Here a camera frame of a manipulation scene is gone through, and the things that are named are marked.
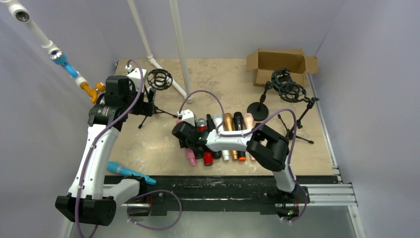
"microphone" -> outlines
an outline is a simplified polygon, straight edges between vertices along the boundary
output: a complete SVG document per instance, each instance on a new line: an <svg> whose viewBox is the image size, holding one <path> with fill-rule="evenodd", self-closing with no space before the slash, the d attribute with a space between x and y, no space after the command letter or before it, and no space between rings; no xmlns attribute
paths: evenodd
<svg viewBox="0 0 420 238"><path fill-rule="evenodd" d="M216 114L213 116L213 122L215 124L216 127L218 127L220 124L223 123L223 117L220 114ZM223 130L223 125L219 127L219 132L222 132ZM228 150L222 150L222 156L223 156L223 161L229 161L229 151Z"/></svg>
<svg viewBox="0 0 420 238"><path fill-rule="evenodd" d="M207 122L204 118L198 119L197 128L199 132L202 132L203 130L207 130ZM211 152L204 152L203 160L204 160L204 166L213 165L213 154Z"/></svg>
<svg viewBox="0 0 420 238"><path fill-rule="evenodd" d="M233 129L233 118L232 118L232 114L225 113L225 115L224 115L224 124L225 124L226 129L228 131L234 131L234 129ZM230 152L232 153L233 160L238 160L238 151L231 150Z"/></svg>
<svg viewBox="0 0 420 238"><path fill-rule="evenodd" d="M233 121L235 125L235 130L244 129L244 117L242 116L242 113L235 112L233 114ZM238 151L238 157L239 157L239 161L247 160L247 157L245 156L245 151Z"/></svg>
<svg viewBox="0 0 420 238"><path fill-rule="evenodd" d="M210 131L216 129L216 126L214 125L213 119L211 119L211 115L207 114L207 129ZM213 159L220 159L222 158L222 152L221 151L213 151L212 152Z"/></svg>
<svg viewBox="0 0 420 238"><path fill-rule="evenodd" d="M247 129L254 128L254 118L252 117L251 113L245 113L244 122L245 122L245 127ZM251 154L249 154L249 156L250 156L251 161L255 161L255 158Z"/></svg>
<svg viewBox="0 0 420 238"><path fill-rule="evenodd" d="M196 156L194 155L194 151L191 148L185 148L185 153L187 154L187 159L190 161L191 166L196 165Z"/></svg>

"tripod stand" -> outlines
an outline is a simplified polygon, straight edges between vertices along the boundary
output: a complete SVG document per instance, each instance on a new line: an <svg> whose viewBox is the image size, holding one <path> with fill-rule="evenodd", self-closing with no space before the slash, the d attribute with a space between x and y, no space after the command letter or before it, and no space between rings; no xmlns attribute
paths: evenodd
<svg viewBox="0 0 420 238"><path fill-rule="evenodd" d="M155 114L168 114L168 115L171 115L172 117L174 117L174 118L177 118L177 116L176 115L174 115L174 114L171 114L171 113L169 113L169 112L166 112L166 111L164 111L164 110L162 110L162 109L159 109L158 107L156 107L155 106L155 109L154 109L154 111L153 111L153 114L152 114L152 116L153 115L155 115ZM145 118L143 118L143 121L142 121L142 123L140 123L140 125L139 125L139 129L141 129L142 127L143 127L143 123L145 122L145 120L147 119L147 117L148 116L145 116Z"/></svg>
<svg viewBox="0 0 420 238"><path fill-rule="evenodd" d="M149 107L146 108L146 110L149 111L149 113L144 114L146 116L143 119L143 121L140 123L140 125L138 126L139 129L143 127L143 123L145 122L147 117L151 117L154 114L168 114L174 118L177 118L176 115L166 112L162 109L159 109L155 105L156 90L162 91L162 90L168 89L173 83L172 75L164 69L154 69L148 73L147 82L151 87L151 89L148 91L148 89L146 88L146 85L144 85L144 92L146 93L150 102Z"/></svg>
<svg viewBox="0 0 420 238"><path fill-rule="evenodd" d="M312 109L314 107L315 102L318 101L318 100L319 100L319 98L316 98L316 97L312 97L312 98L308 99L308 101L307 101L308 104L306 105L306 109L304 110L302 115L299 117L299 119L296 120L297 129L300 129L300 128L303 127L303 125L302 125L303 117L306 115L306 113L309 111L309 109ZM291 140L293 138L293 133L295 133L294 132L294 126L291 129L287 128L286 123L284 123L280 114L278 114L277 117L280 119L281 123L283 124L284 128L286 129L286 136L285 137L288 138L289 140ZM303 138L303 137L298 136L298 135L296 135L296 138L307 141L309 144L314 144L313 140L308 140L308 139Z"/></svg>

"white wall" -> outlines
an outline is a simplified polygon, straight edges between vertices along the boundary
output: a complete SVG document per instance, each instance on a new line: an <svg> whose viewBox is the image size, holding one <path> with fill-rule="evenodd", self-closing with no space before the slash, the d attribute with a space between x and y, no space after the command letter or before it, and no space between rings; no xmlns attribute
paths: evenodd
<svg viewBox="0 0 420 238"><path fill-rule="evenodd" d="M315 86L368 237L419 237L420 2L346 1Z"/></svg>
<svg viewBox="0 0 420 238"><path fill-rule="evenodd" d="M188 58L245 58L257 48L313 55L344 0L179 0ZM135 0L152 53L177 58L168 0ZM145 58L126 0L86 0L112 56Z"/></svg>
<svg viewBox="0 0 420 238"><path fill-rule="evenodd" d="M21 1L90 83L113 60L80 0ZM90 102L38 40L0 4L0 237L58 237L81 161Z"/></svg>

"pink microphone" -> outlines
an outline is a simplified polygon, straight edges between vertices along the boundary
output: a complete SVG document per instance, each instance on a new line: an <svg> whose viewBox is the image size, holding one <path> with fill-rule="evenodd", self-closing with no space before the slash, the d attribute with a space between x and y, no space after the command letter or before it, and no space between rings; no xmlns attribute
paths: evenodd
<svg viewBox="0 0 420 238"><path fill-rule="evenodd" d="M180 123L182 120L176 120L176 124ZM190 161L191 166L196 165L196 156L194 155L194 151L191 148L185 148L185 153L187 154L187 158Z"/></svg>

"open cardboard box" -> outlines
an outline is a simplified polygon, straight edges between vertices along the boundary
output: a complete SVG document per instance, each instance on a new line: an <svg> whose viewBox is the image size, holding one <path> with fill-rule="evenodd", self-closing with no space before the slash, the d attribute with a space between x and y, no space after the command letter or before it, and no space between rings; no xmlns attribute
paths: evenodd
<svg viewBox="0 0 420 238"><path fill-rule="evenodd" d="M306 56L302 49L258 49L247 57L247 72L256 69L255 86L264 86L271 81L273 72L282 68L290 69L292 80L304 86L306 73L318 72L318 60L315 56Z"/></svg>

